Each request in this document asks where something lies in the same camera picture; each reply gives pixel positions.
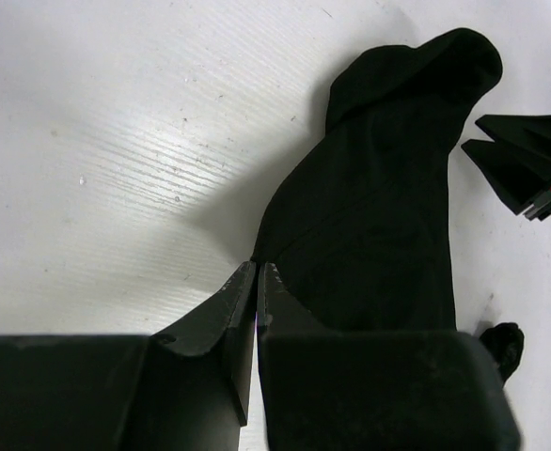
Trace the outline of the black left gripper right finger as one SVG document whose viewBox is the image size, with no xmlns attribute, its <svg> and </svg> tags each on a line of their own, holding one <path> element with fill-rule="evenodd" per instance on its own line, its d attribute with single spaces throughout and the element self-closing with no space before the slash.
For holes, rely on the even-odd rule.
<svg viewBox="0 0 551 451">
<path fill-rule="evenodd" d="M 258 276 L 258 356 L 273 450 L 517 450 L 493 360 L 453 331 L 344 333 Z"/>
</svg>

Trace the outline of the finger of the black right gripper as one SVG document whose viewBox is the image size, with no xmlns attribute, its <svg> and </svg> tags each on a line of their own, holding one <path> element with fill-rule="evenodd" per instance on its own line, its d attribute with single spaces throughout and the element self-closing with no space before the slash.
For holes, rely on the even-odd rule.
<svg viewBox="0 0 551 451">
<path fill-rule="evenodd" d="M 485 115 L 476 125 L 496 142 L 551 162 L 551 116 Z"/>
<path fill-rule="evenodd" d="M 470 139 L 463 151 L 497 197 L 514 214 L 522 213 L 551 184 L 551 160 L 512 144 Z"/>
</svg>

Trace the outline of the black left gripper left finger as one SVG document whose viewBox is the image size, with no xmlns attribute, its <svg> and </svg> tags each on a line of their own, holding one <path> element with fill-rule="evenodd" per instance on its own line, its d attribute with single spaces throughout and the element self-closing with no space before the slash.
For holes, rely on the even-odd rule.
<svg viewBox="0 0 551 451">
<path fill-rule="evenodd" d="M 257 267 L 152 335 L 0 335 L 0 450 L 234 450 Z"/>
</svg>

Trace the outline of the black tank top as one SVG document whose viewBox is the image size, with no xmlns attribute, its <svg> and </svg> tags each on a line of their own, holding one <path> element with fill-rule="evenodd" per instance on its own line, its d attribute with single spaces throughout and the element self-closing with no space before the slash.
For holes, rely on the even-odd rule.
<svg viewBox="0 0 551 451">
<path fill-rule="evenodd" d="M 449 155 L 501 75 L 467 28 L 362 53 L 330 87 L 323 139 L 270 200 L 254 261 L 328 328 L 455 330 Z"/>
</svg>

